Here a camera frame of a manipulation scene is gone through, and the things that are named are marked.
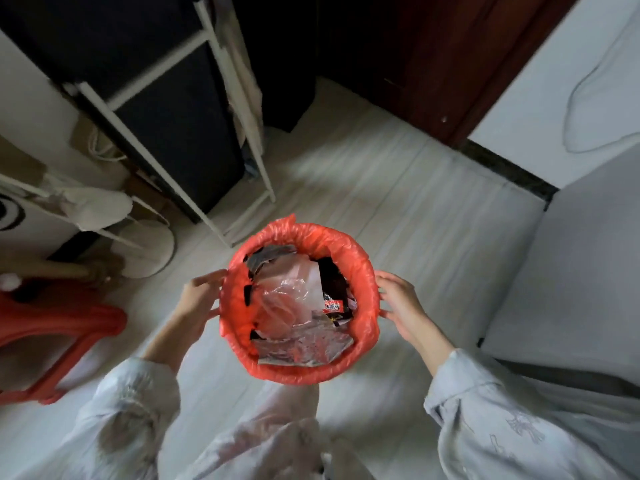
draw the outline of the red trash bag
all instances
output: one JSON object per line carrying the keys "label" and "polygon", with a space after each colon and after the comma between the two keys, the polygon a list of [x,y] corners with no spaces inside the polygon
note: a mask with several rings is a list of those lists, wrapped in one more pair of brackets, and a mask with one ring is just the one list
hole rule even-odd
{"label": "red trash bag", "polygon": [[[354,343],[332,363],[320,367],[258,365],[258,353],[249,334],[259,309],[255,300],[249,306],[244,304],[244,286],[252,282],[243,260],[268,244],[294,244],[298,252],[315,259],[331,256],[347,280],[358,302],[358,309],[347,324]],[[378,285],[364,249],[345,233],[317,224],[296,224],[291,215],[249,238],[231,259],[220,293],[220,335],[253,377],[290,385],[318,384],[340,375],[371,350],[380,335],[379,313]]]}

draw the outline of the white round base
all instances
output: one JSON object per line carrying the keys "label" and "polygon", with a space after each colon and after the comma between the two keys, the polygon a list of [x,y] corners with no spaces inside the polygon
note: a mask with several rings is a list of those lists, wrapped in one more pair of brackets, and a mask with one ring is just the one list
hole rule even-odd
{"label": "white round base", "polygon": [[114,241],[111,252],[124,258],[122,275],[125,278],[148,278],[169,264],[175,249],[175,238],[171,229],[151,220],[132,222],[118,233],[120,237],[140,245],[135,249]]}

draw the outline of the floor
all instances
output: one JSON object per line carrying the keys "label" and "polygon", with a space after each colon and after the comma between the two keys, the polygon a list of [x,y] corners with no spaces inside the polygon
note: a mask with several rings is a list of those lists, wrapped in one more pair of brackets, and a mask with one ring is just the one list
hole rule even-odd
{"label": "floor", "polygon": [[[345,88],[319,80],[316,101],[290,134],[269,132],[265,156],[278,202],[265,205],[236,238],[295,213],[299,221],[354,236],[373,265],[412,281],[430,316],[459,346],[482,336],[528,249],[544,202]],[[228,225],[262,191],[241,182],[212,211]],[[167,268],[128,282],[110,302],[129,314],[121,336],[101,341],[50,406],[0,408],[0,465],[11,476],[60,443],[78,407],[114,364],[143,346],[171,313],[184,282],[224,267],[229,250],[204,225],[174,225],[178,249]],[[444,478],[438,428],[422,409],[430,376],[380,319],[380,341],[356,366],[321,386],[318,412],[331,435],[350,440],[379,479]],[[262,387],[210,322],[179,374],[182,413],[159,466],[174,478]]]}

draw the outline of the white metal rack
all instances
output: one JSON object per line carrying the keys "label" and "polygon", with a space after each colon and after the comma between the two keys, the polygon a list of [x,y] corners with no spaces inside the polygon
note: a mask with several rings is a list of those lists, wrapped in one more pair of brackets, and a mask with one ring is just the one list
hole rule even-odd
{"label": "white metal rack", "polygon": [[169,175],[164,167],[162,167],[162,165],[160,165],[160,163],[154,158],[151,152],[149,152],[140,140],[136,138],[131,130],[115,113],[117,109],[121,108],[124,104],[144,90],[144,88],[148,87],[153,81],[158,79],[165,72],[169,71],[169,69],[174,67],[174,65],[179,63],[181,60],[185,59],[198,47],[208,42],[215,60],[228,61],[228,63],[224,64],[225,70],[221,70],[222,77],[225,81],[225,87],[227,88],[228,93],[233,94],[234,103],[239,106],[237,116],[240,119],[240,123],[244,128],[250,127],[250,122],[243,120],[245,115],[251,114],[248,110],[249,102],[244,94],[244,90],[240,84],[240,79],[238,78],[234,65],[231,63],[228,52],[224,47],[221,47],[218,42],[216,33],[213,30],[209,11],[204,0],[194,2],[194,7],[200,19],[200,23],[202,23],[203,29],[182,42],[178,47],[169,51],[167,55],[160,58],[158,62],[146,69],[146,71],[142,72],[139,76],[135,77],[107,101],[104,101],[98,93],[93,90],[88,82],[80,82],[75,84],[75,86],[66,84],[65,89],[71,95],[75,95],[77,92],[80,92],[80,94],[82,94],[96,108],[96,110],[105,117],[105,119],[120,133],[120,135],[127,140],[127,142],[140,154],[140,156],[142,156],[142,158],[151,165],[167,185],[169,185],[172,190],[194,211],[194,213],[202,219],[213,233],[215,233],[226,245],[231,247],[232,244],[226,238],[227,234],[236,227],[244,224],[244,222],[251,217],[260,204],[267,198],[272,202],[276,201],[276,195],[273,192],[271,181],[269,180],[267,170],[262,161],[262,145],[260,141],[257,140],[257,135],[253,134],[251,131],[245,131],[249,148],[251,149],[253,157],[258,165],[266,190],[225,231],[221,231],[219,227],[213,224],[212,220],[206,215],[206,213],[197,206],[196,202],[187,195],[181,186],[172,178],[171,175]]}

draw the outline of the red stool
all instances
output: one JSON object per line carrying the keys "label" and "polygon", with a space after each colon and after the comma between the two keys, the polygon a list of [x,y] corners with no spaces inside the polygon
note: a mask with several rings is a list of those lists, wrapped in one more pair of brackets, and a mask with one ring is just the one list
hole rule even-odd
{"label": "red stool", "polygon": [[[9,294],[0,292],[0,347],[31,335],[68,335],[76,341],[28,389],[0,390],[0,405],[26,401],[55,403],[67,392],[56,389],[60,380],[94,343],[119,334],[127,323],[123,310],[96,304],[97,295],[78,283],[56,282],[47,291],[49,298],[37,304],[17,303]],[[53,306],[51,297],[57,302]]]}

